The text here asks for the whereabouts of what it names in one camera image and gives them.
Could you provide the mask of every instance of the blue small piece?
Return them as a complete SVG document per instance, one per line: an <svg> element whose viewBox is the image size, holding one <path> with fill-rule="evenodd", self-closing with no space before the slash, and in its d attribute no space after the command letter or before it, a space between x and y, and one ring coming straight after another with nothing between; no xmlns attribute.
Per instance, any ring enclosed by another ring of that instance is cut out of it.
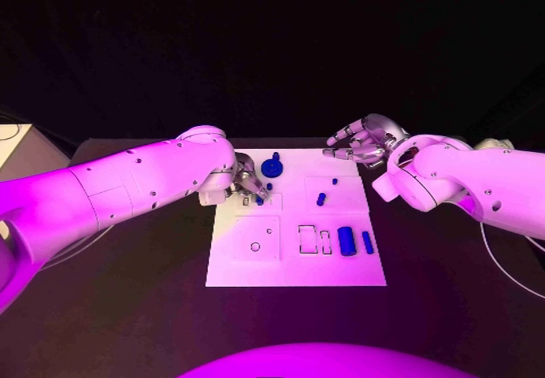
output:
<svg viewBox="0 0 545 378"><path fill-rule="evenodd" d="M366 254L372 254L375 251L372 250L372 238L369 232L364 231L361 235L364 236L364 243L366 244Z"/></svg>
<svg viewBox="0 0 545 378"><path fill-rule="evenodd" d="M355 235L352 234L351 227L342 227L338 230L339 234L339 245L341 245L341 254L343 256L355 255Z"/></svg>
<svg viewBox="0 0 545 378"><path fill-rule="evenodd" d="M261 164L261 173L270 179L274 179L281 175L284 166L281 165L281 156L277 152L273 153L273 158L267 159Z"/></svg>
<svg viewBox="0 0 545 378"><path fill-rule="evenodd" d="M325 193L320 193L319 196L317 196L317 201L316 201L316 204L319 206L323 206L323 201L326 200L326 194Z"/></svg>

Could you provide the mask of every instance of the table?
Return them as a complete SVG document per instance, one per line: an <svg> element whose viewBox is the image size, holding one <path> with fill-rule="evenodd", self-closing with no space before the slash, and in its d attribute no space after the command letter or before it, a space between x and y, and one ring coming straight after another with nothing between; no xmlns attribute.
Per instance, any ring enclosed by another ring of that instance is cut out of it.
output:
<svg viewBox="0 0 545 378"><path fill-rule="evenodd" d="M325 141L231 140L237 148ZM72 163L150 142L91 139ZM39 273L2 315L0 376L172 377L243 350L304 342L385 347L480 376L542 376L545 301L505 277L456 206L420 213L381 200L381 172L361 170L387 287L205 287L215 208L192 194ZM529 242L486 231L511 274L545 292Z"/></svg>

